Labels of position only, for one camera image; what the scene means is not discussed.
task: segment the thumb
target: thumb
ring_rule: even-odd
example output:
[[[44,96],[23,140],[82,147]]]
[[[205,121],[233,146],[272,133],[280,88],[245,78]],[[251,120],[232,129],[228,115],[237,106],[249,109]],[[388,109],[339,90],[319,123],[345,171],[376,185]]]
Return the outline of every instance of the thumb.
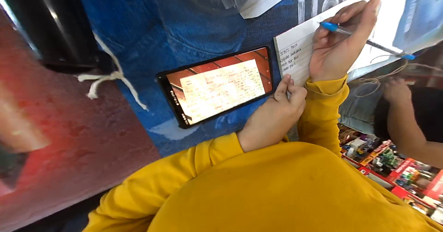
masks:
[[[289,103],[292,105],[299,105],[306,98],[307,90],[304,87],[288,85],[287,90],[291,93]]]
[[[348,38],[349,48],[357,48],[360,50],[363,48],[377,22],[380,5],[380,0],[371,0],[365,5],[357,29]]]

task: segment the yellow sweatshirt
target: yellow sweatshirt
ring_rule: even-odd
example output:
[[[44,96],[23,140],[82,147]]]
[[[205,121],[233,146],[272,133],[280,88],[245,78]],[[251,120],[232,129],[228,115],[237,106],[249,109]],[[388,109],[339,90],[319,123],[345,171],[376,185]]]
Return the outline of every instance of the yellow sweatshirt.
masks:
[[[85,231],[443,231],[338,157],[345,82],[307,82],[300,142],[243,153],[232,133],[158,160],[104,195]]]

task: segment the black phone case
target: black phone case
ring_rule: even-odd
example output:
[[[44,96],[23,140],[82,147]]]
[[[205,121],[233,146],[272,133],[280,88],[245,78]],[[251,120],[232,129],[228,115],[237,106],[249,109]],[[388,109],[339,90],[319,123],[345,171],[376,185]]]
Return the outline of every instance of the black phone case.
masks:
[[[179,122],[179,127],[183,128],[183,129],[187,129],[187,128],[190,128],[190,127],[194,127],[194,126],[196,126],[198,124],[201,124],[202,122],[216,119],[219,116],[225,115],[228,112],[232,112],[232,111],[234,111],[236,109],[239,109],[239,108],[241,108],[241,107],[243,107],[243,106],[245,106],[247,104],[250,104],[250,103],[252,103],[254,101],[257,101],[259,99],[265,98],[265,97],[273,94],[275,89],[274,89],[274,87],[272,87],[272,91],[270,91],[269,93],[265,93],[262,96],[254,98],[252,100],[249,100],[249,101],[247,101],[247,102],[245,102],[243,104],[237,105],[237,106],[235,106],[235,107],[233,107],[231,109],[223,111],[223,112],[221,112],[219,114],[216,114],[214,116],[211,116],[209,118],[203,119],[203,120],[201,120],[199,122],[196,122],[196,123],[191,125],[187,121],[186,115],[183,112],[183,109],[182,109],[178,99],[176,98],[174,90],[172,89],[171,84],[169,83],[169,80],[166,77],[166,75],[168,75],[170,73],[177,72],[177,71],[185,70],[185,69],[188,69],[188,68],[191,68],[191,67],[194,67],[194,66],[199,66],[199,65],[203,65],[203,64],[206,64],[206,63],[210,63],[210,62],[213,62],[213,61],[220,60],[220,59],[225,59],[225,58],[237,55],[237,54],[243,54],[243,53],[251,52],[251,51],[254,51],[254,50],[257,50],[257,49],[260,49],[260,48],[266,48],[266,51],[268,52],[269,73],[271,75],[271,84],[272,84],[272,86],[274,86],[274,80],[273,80],[273,75],[272,75],[272,64],[271,64],[271,61],[269,60],[270,48],[268,46],[262,46],[262,47],[258,47],[258,48],[253,48],[253,49],[245,50],[245,51],[239,51],[239,52],[236,52],[236,53],[230,53],[230,54],[227,54],[227,55],[222,55],[222,56],[219,56],[217,58],[209,59],[209,60],[202,61],[202,62],[199,62],[199,63],[194,63],[194,64],[190,64],[190,65],[186,65],[186,66],[181,66],[181,67],[173,69],[173,70],[167,70],[167,71],[159,72],[156,75],[156,80],[159,83],[163,93],[165,94],[165,97],[168,100],[169,106],[174,111],[175,117],[177,118],[177,121]]]

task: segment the yellow sleeve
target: yellow sleeve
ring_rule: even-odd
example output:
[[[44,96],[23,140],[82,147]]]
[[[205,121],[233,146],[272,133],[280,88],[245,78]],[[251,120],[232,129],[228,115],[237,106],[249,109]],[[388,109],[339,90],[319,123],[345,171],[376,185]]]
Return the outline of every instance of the yellow sleeve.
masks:
[[[349,94],[348,76],[331,81],[306,82],[306,108],[297,124],[299,141],[323,146],[340,155],[338,107]]]
[[[89,214],[84,231],[146,232],[169,195],[210,167],[242,153],[232,133],[153,162],[105,194]]]

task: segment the photo of handwritten list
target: photo of handwritten list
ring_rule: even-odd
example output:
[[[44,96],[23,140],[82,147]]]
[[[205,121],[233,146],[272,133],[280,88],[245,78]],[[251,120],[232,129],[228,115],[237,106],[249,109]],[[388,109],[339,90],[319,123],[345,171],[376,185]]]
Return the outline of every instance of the photo of handwritten list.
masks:
[[[265,94],[255,59],[184,77],[180,83],[184,112],[192,123]]]

